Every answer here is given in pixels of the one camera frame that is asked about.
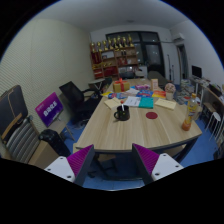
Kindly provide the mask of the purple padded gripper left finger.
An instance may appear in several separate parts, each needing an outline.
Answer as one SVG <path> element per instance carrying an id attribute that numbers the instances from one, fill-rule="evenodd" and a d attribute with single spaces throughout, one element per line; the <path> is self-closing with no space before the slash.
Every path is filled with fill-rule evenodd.
<path id="1" fill-rule="evenodd" d="M 94 155 L 94 145 L 89 145 L 68 157 L 59 156 L 45 171 L 82 186 Z"/>

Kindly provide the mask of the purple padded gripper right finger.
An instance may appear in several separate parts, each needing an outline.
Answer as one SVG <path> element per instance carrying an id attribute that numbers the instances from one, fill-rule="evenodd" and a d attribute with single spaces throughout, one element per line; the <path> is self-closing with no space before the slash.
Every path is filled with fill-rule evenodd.
<path id="1" fill-rule="evenodd" d="M 157 154 L 138 144 L 132 144 L 132 153 L 145 185 L 183 169 L 167 153 Z"/>

